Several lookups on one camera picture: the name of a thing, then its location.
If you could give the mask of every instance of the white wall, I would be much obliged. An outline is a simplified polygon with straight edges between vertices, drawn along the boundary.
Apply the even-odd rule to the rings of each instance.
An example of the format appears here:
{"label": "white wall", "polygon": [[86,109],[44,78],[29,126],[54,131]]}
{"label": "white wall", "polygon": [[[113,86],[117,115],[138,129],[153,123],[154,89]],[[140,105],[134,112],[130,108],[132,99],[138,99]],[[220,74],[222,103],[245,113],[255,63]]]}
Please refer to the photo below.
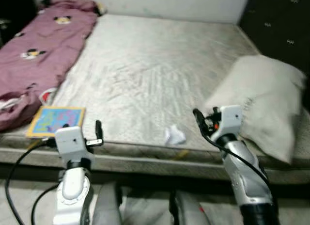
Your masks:
{"label": "white wall", "polygon": [[247,0],[95,0],[109,13],[237,23]]}

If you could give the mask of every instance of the white tissue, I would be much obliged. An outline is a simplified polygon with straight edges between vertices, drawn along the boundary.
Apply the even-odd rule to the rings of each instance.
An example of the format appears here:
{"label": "white tissue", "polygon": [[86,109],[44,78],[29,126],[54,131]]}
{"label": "white tissue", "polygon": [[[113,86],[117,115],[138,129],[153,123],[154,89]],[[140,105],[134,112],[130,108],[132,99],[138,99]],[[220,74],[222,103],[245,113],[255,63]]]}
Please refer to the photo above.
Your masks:
{"label": "white tissue", "polygon": [[186,141],[185,134],[180,131],[176,125],[172,125],[166,128],[166,141],[165,145],[177,145],[182,144]]}

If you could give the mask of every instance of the black cable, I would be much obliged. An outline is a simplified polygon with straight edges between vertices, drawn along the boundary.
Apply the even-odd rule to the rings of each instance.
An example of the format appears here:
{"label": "black cable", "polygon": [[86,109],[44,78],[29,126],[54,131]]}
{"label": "black cable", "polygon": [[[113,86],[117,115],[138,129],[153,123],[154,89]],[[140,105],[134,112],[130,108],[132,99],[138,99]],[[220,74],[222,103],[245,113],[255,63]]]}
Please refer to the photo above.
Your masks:
{"label": "black cable", "polygon": [[265,184],[267,185],[267,187],[269,188],[269,191],[270,191],[270,193],[271,193],[272,201],[273,201],[273,205],[274,205],[274,207],[275,207],[275,209],[276,209],[276,213],[278,214],[278,213],[279,213],[278,202],[277,202],[275,196],[273,195],[273,193],[272,193],[272,191],[271,191],[271,189],[270,189],[270,183],[269,183],[267,177],[264,176],[259,170],[257,170],[251,163],[249,163],[248,161],[246,161],[244,158],[238,156],[237,154],[233,153],[233,152],[230,151],[229,149],[224,148],[224,147],[220,146],[219,144],[213,142],[211,139],[209,139],[209,137],[208,137],[207,135],[204,134],[204,132],[203,132],[201,129],[200,129],[200,132],[201,132],[203,138],[204,138],[206,141],[208,141],[211,145],[216,146],[219,150],[224,151],[224,152],[226,152],[227,154],[230,154],[230,155],[236,157],[237,159],[239,159],[239,160],[240,160],[242,163],[244,163],[247,167],[249,167],[250,169],[252,169],[252,170],[265,182]]}
{"label": "black cable", "polygon": [[13,204],[13,201],[11,199],[11,196],[10,196],[10,192],[9,192],[9,186],[10,186],[10,180],[14,174],[14,171],[16,169],[16,167],[19,165],[19,163],[30,153],[32,152],[33,150],[35,149],[38,149],[39,147],[42,147],[44,145],[44,143],[40,143],[36,146],[34,146],[33,148],[29,149],[28,151],[26,151],[21,157],[19,157],[19,159],[16,161],[16,163],[13,165],[10,173],[9,173],[9,176],[7,177],[6,179],[6,182],[5,182],[5,185],[4,185],[4,188],[5,188],[5,196],[6,196],[6,199],[9,203],[9,206],[11,208],[11,211],[13,213],[13,215],[15,216],[17,222],[19,225],[25,225],[24,222],[22,221],[22,219],[20,218],[14,204]]}
{"label": "black cable", "polygon": [[49,191],[51,190],[54,190],[55,188],[58,187],[58,184],[57,185],[53,185],[51,187],[49,187],[48,189],[46,189],[43,193],[41,193],[37,199],[35,200],[33,206],[32,206],[32,209],[31,209],[31,225],[35,225],[35,221],[34,221],[34,214],[35,214],[35,208],[38,204],[38,202],[40,201],[40,199],[46,194],[48,193]]}

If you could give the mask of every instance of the black cabinet door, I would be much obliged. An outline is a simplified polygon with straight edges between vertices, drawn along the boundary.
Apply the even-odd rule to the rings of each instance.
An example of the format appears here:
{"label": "black cabinet door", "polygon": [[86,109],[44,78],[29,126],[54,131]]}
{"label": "black cabinet door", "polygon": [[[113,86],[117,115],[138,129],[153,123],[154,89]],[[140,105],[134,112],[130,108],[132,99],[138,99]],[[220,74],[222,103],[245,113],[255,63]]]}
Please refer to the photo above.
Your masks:
{"label": "black cabinet door", "polygon": [[249,0],[240,27],[262,54],[310,73],[309,14],[310,0]]}
{"label": "black cabinet door", "polygon": [[0,18],[10,20],[7,29],[1,31],[3,42],[7,42],[23,29],[36,15],[33,0],[0,0]]}

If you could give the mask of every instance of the bed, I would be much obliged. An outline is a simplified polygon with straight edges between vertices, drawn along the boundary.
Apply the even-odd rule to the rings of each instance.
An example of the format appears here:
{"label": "bed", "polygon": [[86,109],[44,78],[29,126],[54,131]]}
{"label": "bed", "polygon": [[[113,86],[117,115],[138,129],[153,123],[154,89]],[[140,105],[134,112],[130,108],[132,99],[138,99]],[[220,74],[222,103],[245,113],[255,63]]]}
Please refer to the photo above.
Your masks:
{"label": "bed", "polygon": [[[103,123],[105,145],[94,169],[228,180],[219,151],[200,136],[192,109],[201,107],[240,56],[259,54],[235,25],[104,15],[53,100],[86,107],[85,137]],[[165,128],[186,134],[165,145]],[[27,126],[0,135],[0,161],[15,162],[31,140]],[[292,165],[248,146],[276,184],[310,182],[310,117],[303,110]],[[34,151],[26,164],[62,166],[54,150]]]}

